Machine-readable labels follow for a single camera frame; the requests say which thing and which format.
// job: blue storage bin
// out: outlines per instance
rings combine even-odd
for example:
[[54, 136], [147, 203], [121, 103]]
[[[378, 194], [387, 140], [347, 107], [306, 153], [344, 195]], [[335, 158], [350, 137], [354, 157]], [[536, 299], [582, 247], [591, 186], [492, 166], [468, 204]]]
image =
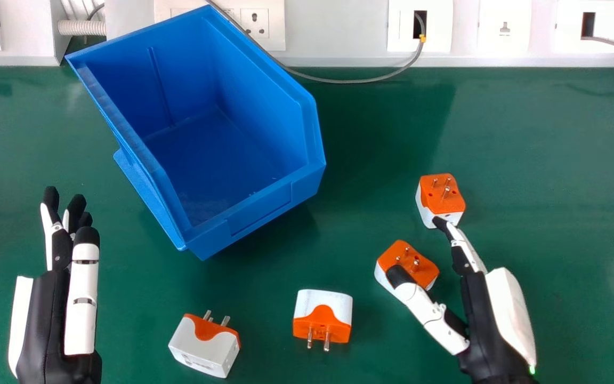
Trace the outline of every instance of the blue storage bin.
[[314, 98], [213, 8], [66, 59], [178, 250], [205, 260], [316, 194]]

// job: robotic hand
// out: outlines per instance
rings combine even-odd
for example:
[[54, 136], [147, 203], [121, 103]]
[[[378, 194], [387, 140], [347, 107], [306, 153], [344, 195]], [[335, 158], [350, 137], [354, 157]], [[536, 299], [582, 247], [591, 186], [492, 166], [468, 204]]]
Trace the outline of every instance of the robotic hand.
[[19, 276], [11, 318], [8, 361], [20, 384], [100, 384], [94, 350], [99, 234], [75, 195], [63, 219], [59, 195], [46, 187], [41, 211], [46, 272]]
[[461, 372], [473, 382], [536, 383], [534, 334], [518, 280], [506, 268], [488, 273], [460, 229], [441, 217], [434, 217], [433, 223], [451, 243], [467, 324], [433, 301], [402, 265], [385, 272], [392, 293], [443, 348], [458, 357]]

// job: orange and white plug adapter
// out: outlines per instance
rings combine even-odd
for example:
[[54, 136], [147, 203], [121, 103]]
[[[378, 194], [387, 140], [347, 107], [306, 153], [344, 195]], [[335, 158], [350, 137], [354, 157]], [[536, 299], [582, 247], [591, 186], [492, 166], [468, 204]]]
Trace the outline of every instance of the orange and white plug adapter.
[[352, 330], [352, 297], [327, 290], [302, 289], [297, 292], [293, 314], [293, 336], [307, 339], [307, 348], [313, 340], [324, 341], [324, 351], [331, 343], [349, 342]]
[[466, 211], [466, 202], [451, 173], [421, 177], [416, 189], [416, 206], [423, 224], [431, 229], [436, 228], [433, 217], [439, 216], [458, 226], [458, 221]]
[[227, 327], [229, 316], [215, 324], [210, 314], [209, 310], [202, 318], [185, 314], [168, 346], [175, 359], [190, 369], [226, 378], [241, 341], [238, 333]]
[[439, 268], [434, 262], [426, 259], [406, 241], [397, 240], [378, 258], [373, 272], [376, 281], [392, 294], [394, 294], [394, 289], [386, 273], [394, 265], [402, 265], [404, 270], [414, 278], [416, 284], [425, 290], [431, 289], [439, 276]]

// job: green tabletop surface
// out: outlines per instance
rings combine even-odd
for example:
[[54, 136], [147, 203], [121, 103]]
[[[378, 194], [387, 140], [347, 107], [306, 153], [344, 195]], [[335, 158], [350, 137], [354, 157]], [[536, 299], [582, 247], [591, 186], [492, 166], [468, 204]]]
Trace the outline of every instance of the green tabletop surface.
[[[340, 78], [386, 70], [310, 70]], [[242, 348], [229, 384], [469, 382], [373, 278], [406, 240], [441, 270], [437, 299], [463, 316], [441, 233], [414, 202], [451, 172], [460, 223], [488, 268], [518, 277], [536, 379], [614, 382], [614, 69], [415, 68], [368, 85], [304, 83], [327, 167], [319, 193], [202, 262], [177, 251], [112, 160], [117, 144], [68, 66], [0, 68], [0, 382], [17, 275], [44, 272], [39, 201], [87, 197], [102, 237], [96, 347], [104, 384], [222, 382], [167, 348], [181, 316], [231, 316]], [[354, 299], [351, 342], [292, 336], [299, 289]]]

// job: white flexible conduit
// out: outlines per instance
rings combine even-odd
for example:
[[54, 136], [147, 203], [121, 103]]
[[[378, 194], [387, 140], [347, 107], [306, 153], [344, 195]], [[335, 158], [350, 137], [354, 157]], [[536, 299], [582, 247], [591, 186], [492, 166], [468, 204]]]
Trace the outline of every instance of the white flexible conduit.
[[59, 20], [58, 32], [63, 36], [105, 36], [104, 21]]

